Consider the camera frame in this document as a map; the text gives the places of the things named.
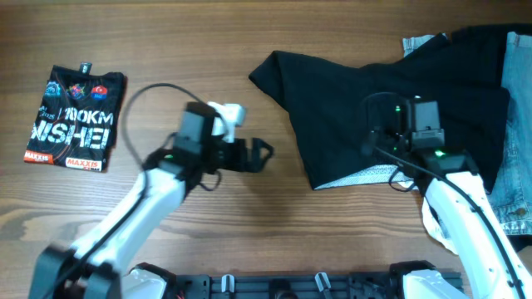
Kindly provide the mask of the black t-shirt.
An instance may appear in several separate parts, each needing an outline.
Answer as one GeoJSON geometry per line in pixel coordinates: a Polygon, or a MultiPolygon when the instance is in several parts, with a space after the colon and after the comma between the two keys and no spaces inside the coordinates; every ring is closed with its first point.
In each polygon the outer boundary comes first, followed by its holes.
{"type": "Polygon", "coordinates": [[[438,104],[445,143],[467,150],[492,189],[503,159],[509,92],[501,85],[509,32],[528,24],[467,27],[426,42],[389,64],[359,68],[274,51],[249,79],[288,112],[308,180],[318,188],[377,164],[362,154],[371,129],[388,133],[402,98],[438,104]]]}

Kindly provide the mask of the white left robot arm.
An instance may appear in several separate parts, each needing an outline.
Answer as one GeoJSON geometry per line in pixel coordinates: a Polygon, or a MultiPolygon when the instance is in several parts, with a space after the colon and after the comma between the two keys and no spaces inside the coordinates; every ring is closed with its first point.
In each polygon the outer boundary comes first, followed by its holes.
{"type": "Polygon", "coordinates": [[[131,191],[89,233],[68,248],[51,245],[37,258],[31,298],[176,298],[176,275],[150,264],[129,265],[153,230],[201,184],[226,169],[258,173],[273,147],[234,136],[241,105],[190,102],[180,129],[141,165],[131,191]]]}

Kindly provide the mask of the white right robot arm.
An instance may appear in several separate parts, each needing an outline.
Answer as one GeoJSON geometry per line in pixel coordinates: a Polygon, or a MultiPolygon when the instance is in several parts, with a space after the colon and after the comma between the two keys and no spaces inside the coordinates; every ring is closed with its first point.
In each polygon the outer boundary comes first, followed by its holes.
{"type": "Polygon", "coordinates": [[[360,104],[366,155],[391,160],[444,223],[475,298],[529,298],[531,274],[496,218],[471,155],[448,147],[434,100],[387,93],[360,104]]]}

